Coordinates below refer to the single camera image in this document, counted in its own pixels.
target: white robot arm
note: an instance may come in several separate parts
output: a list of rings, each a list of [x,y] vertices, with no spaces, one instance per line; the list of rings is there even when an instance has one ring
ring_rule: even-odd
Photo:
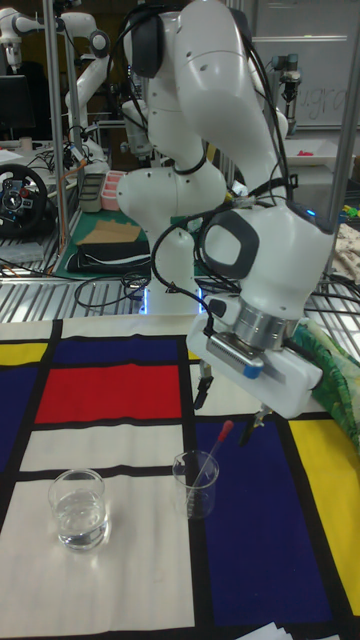
[[[123,178],[119,204],[142,224],[153,247],[169,223],[166,207],[170,215],[193,214],[223,201],[219,176],[197,164],[202,155],[197,141],[211,142],[233,160],[249,192],[261,194],[263,201],[249,200],[242,205],[246,208],[207,216],[201,251],[213,271],[239,282],[241,294],[207,298],[210,319],[206,314],[196,317],[188,346],[271,409],[286,418],[296,416],[305,409],[321,371],[295,353],[289,339],[321,276],[333,237],[313,211],[288,200],[278,151],[251,80],[254,69],[231,12],[218,0],[194,0],[161,20],[165,46],[149,81],[149,139],[175,166],[165,170],[167,181],[161,169],[156,176],[152,171],[145,178],[140,170]],[[130,46],[128,40],[127,54]],[[179,168],[189,170],[189,183],[197,191],[176,208],[172,203],[181,202],[176,195],[185,186],[179,182]],[[167,195],[164,205],[161,189]],[[181,261],[183,270],[174,266],[176,242],[181,255],[179,235],[184,240],[186,232],[177,229],[164,238],[156,265],[164,280],[193,292],[183,284],[191,255]],[[182,296],[172,290],[166,296],[165,287],[158,286],[163,295],[155,297],[157,304],[150,310],[166,313],[166,303],[171,308],[171,298]],[[152,280],[150,294],[155,288]]]
[[[94,17],[89,14],[67,12],[55,20],[58,33],[68,35],[71,38],[87,38],[95,58],[77,81],[80,123],[86,129],[88,126],[87,103],[106,79],[110,40],[106,33],[97,28]],[[17,73],[22,63],[20,48],[22,38],[32,33],[44,31],[43,20],[37,15],[32,18],[15,9],[6,8],[0,10],[0,30],[0,44],[5,47],[7,60],[13,72]],[[71,128],[73,122],[69,94],[67,94],[65,102],[68,107],[69,127]],[[94,160],[103,163],[101,166],[103,172],[107,165],[102,149],[92,140],[88,140],[88,146]]]

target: gaming steering wheel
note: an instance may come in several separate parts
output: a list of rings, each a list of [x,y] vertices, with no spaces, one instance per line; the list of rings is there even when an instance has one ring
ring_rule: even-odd
[[[28,236],[44,215],[46,187],[35,171],[21,164],[0,165],[1,182],[0,238]]]

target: paper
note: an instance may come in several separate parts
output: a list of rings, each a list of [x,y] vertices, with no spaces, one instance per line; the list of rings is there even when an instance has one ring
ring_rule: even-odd
[[[140,231],[141,227],[134,226],[130,222],[121,224],[116,222],[116,220],[111,220],[110,222],[99,220],[96,223],[95,229],[83,240],[77,242],[77,245],[135,242]]]
[[[0,149],[0,163],[12,162],[19,158],[21,158],[21,156],[18,153],[13,153],[13,151],[8,151],[7,149]]]

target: tablecloth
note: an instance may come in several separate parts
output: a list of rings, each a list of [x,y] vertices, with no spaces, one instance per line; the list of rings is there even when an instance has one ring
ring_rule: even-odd
[[[259,403],[215,372],[193,411],[190,321],[0,328],[0,638],[235,640],[271,621],[295,640],[360,637],[353,445],[311,404],[238,447]],[[174,456],[210,450],[228,417],[215,509],[188,522],[174,508]],[[47,492],[83,467],[105,479],[111,530],[77,554],[57,540]]]

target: cable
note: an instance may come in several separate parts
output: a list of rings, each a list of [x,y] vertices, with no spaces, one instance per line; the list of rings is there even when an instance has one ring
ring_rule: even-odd
[[[360,299],[355,300],[354,298],[350,298],[350,296],[343,296],[337,293],[322,293],[319,291],[313,291],[312,296],[317,296],[319,298],[336,298],[337,300],[347,300],[348,302],[352,302],[354,304],[360,304]]]
[[[7,258],[2,258],[0,255],[0,262],[3,262],[3,264],[11,264],[12,267],[15,267],[16,269],[23,269],[24,271],[28,271],[29,273],[34,273],[37,276],[47,276],[48,274],[46,273],[46,271],[40,271],[40,270],[36,270],[36,269],[30,269],[30,267],[24,267],[22,264],[18,264],[17,262],[13,262],[12,260],[8,260]],[[58,278],[59,280],[71,280],[73,281],[74,278],[65,278],[65,276],[57,276],[55,274],[52,274],[51,276],[52,278]]]
[[[205,309],[205,311],[208,314],[208,324],[207,324],[207,327],[206,327],[206,333],[208,335],[211,335],[211,333],[213,332],[213,325],[214,325],[214,317],[213,317],[213,314],[212,314],[209,306],[206,304],[206,302],[204,302],[204,300],[202,300],[202,298],[199,298],[199,296],[195,295],[191,291],[187,291],[186,289],[183,289],[182,287],[178,287],[175,282],[168,282],[167,280],[165,280],[165,278],[163,278],[161,276],[161,274],[159,273],[159,270],[158,270],[158,268],[156,266],[156,255],[157,255],[157,252],[159,250],[159,247],[160,247],[161,243],[175,229],[183,229],[184,230],[185,226],[187,226],[190,221],[198,220],[199,218],[211,219],[217,213],[221,213],[223,211],[228,211],[229,209],[232,208],[232,206],[233,206],[233,203],[222,204],[219,207],[217,207],[216,209],[212,209],[212,210],[209,210],[209,211],[203,211],[202,213],[196,213],[196,214],[194,214],[192,216],[188,216],[187,218],[184,218],[183,220],[181,220],[179,222],[174,222],[174,224],[170,225],[170,227],[165,229],[165,231],[163,231],[163,233],[159,236],[159,238],[155,242],[153,250],[151,252],[151,269],[152,269],[152,271],[154,273],[154,276],[159,280],[159,282],[161,282],[161,284],[163,284],[165,287],[167,287],[169,290],[171,290],[173,292],[182,293],[183,295],[188,296],[189,298],[192,298],[192,300],[196,300],[196,302],[201,304],[202,307]]]
[[[7,264],[3,265],[3,269],[7,269],[8,271],[11,271],[11,273],[16,277],[16,278],[21,278],[21,276],[19,276],[18,273],[16,273],[13,269],[11,269],[11,267],[8,267]]]
[[[119,111],[123,116],[123,118],[130,120],[130,122],[132,122],[133,124],[136,124],[136,126],[139,127],[139,129],[142,129],[142,131],[145,131],[145,133],[147,134],[147,127],[144,127],[142,124],[140,124],[140,122],[136,122],[134,118],[131,118],[131,116],[128,116],[127,113],[125,113],[125,111],[121,107],[119,107]]]
[[[135,282],[136,280],[139,280],[141,278],[143,278],[143,276],[139,276],[139,275],[135,275],[135,274],[129,274],[129,275],[133,275],[132,280],[129,281],[129,283],[125,282],[125,278],[122,276],[100,276],[97,278],[91,278],[90,280],[86,280],[85,282],[82,282],[76,289],[74,292],[74,298],[76,300],[76,303],[78,305],[80,305],[80,307],[83,307],[83,309],[97,309],[97,308],[101,308],[101,307],[108,307],[112,304],[117,304],[118,302],[122,302],[122,300],[126,300],[127,298],[132,299],[132,297],[138,293],[139,291],[141,291],[142,289],[144,289],[145,287],[147,287],[147,285],[150,282],[150,278],[146,278],[145,282],[141,285],[139,285],[134,291],[125,294],[124,296],[121,296],[120,298],[117,298],[116,300],[112,300],[111,302],[103,302],[101,304],[87,304],[85,302],[82,302],[80,300],[80,294],[82,292],[82,290],[88,285],[88,284],[92,284],[94,282],[97,282],[98,280],[119,280],[121,282],[121,284],[123,285],[124,289],[128,288],[131,286],[132,282]]]
[[[69,40],[69,42],[70,42],[70,44],[71,44],[72,48],[74,49],[74,51],[75,51],[75,53],[76,53],[77,57],[78,57],[78,58],[79,58],[79,60],[80,60],[80,59],[81,59],[81,53],[79,53],[78,49],[75,47],[75,44],[74,44],[73,40],[70,38],[69,32],[68,32],[68,30],[67,30],[67,26],[66,26],[66,24],[65,24],[65,20],[63,20],[63,24],[64,24],[64,31],[65,31],[66,37],[67,37],[67,39]]]
[[[115,100],[113,99],[113,96],[111,94],[110,91],[110,72],[111,72],[111,65],[112,65],[112,61],[115,57],[116,51],[119,47],[119,45],[123,42],[125,36],[130,33],[130,31],[132,31],[132,29],[134,29],[135,27],[139,26],[140,24],[146,22],[149,18],[159,15],[160,13],[164,13],[165,11],[176,11],[177,7],[173,6],[173,7],[168,7],[165,4],[140,4],[137,5],[136,7],[134,7],[133,9],[131,9],[131,11],[129,11],[129,13],[125,16],[124,20],[122,21],[122,23],[120,24],[119,27],[119,35],[115,41],[115,44],[110,52],[109,55],[109,62],[108,62],[108,66],[107,66],[107,73],[106,73],[106,85],[108,88],[108,96],[110,99],[110,102],[113,105],[113,108],[115,110],[117,110],[117,105]],[[132,16],[135,16],[137,13],[139,13],[140,15],[136,16],[137,19],[135,19],[132,24],[129,24],[129,20]],[[122,60],[121,60],[121,64],[123,64],[123,60],[124,60],[124,52],[122,52]],[[127,69],[123,68],[123,72],[124,72],[124,76],[125,76],[125,82],[128,86],[128,91],[129,91],[129,95],[131,100],[133,101],[133,104],[137,110],[137,112],[140,115],[141,121],[143,123],[144,129],[147,131],[147,121],[146,118],[144,117],[144,114],[141,111],[140,105],[138,103],[138,100],[136,98],[136,95],[134,94],[132,88],[131,88],[131,84],[130,84],[130,79],[127,73]]]
[[[280,169],[281,172],[283,174],[283,178],[284,181],[286,183],[286,191],[287,191],[287,197],[288,199],[291,199],[291,185],[290,185],[290,179],[289,179],[289,169],[288,169],[288,164],[287,164],[287,157],[286,157],[286,153],[285,153],[285,147],[284,147],[284,143],[283,143],[283,139],[281,136],[281,131],[280,131],[280,126],[279,126],[279,121],[277,118],[277,114],[276,114],[276,107],[273,104],[273,100],[272,100],[272,96],[271,96],[271,89],[270,89],[270,85],[269,85],[269,80],[267,78],[266,75],[266,70],[265,67],[262,63],[262,60],[260,58],[260,56],[258,55],[256,49],[253,47],[252,43],[247,40],[247,38],[242,34],[242,39],[244,42],[244,46],[245,46],[245,50],[248,54],[248,56],[251,58],[256,71],[258,72],[260,81],[263,85],[264,88],[264,93],[265,93],[265,99],[269,105],[270,108],[270,113],[272,115],[272,119],[274,121],[274,126],[275,126],[275,131],[276,131],[276,135],[278,138],[278,152],[277,155],[279,156],[278,161],[280,163],[280,159],[281,159],[281,163],[280,163]]]
[[[358,316],[360,315],[358,311],[338,311],[337,309],[310,309],[308,307],[304,308],[304,311],[307,313],[338,313],[339,315],[345,316]]]
[[[19,13],[18,11],[13,11],[12,13],[7,13],[6,16],[2,16],[0,18],[0,22],[1,20],[5,20],[5,18],[11,18],[11,16],[14,16],[16,13]]]
[[[201,256],[201,251],[200,251],[200,239],[202,237],[202,234],[205,230],[205,227],[207,226],[208,222],[205,223],[205,221],[203,222],[203,224],[201,225],[200,229],[198,230],[195,239],[194,239],[194,259],[195,259],[195,265],[197,267],[200,267],[200,269],[203,270],[204,275],[209,276],[212,280],[214,280],[219,286],[222,286],[222,288],[226,291],[229,291],[229,293],[240,293],[240,288],[237,287],[234,283],[232,283],[231,281],[229,281],[228,279],[224,278],[223,276],[221,276],[220,274],[216,273],[213,269],[211,269],[206,262],[204,262],[202,256]]]

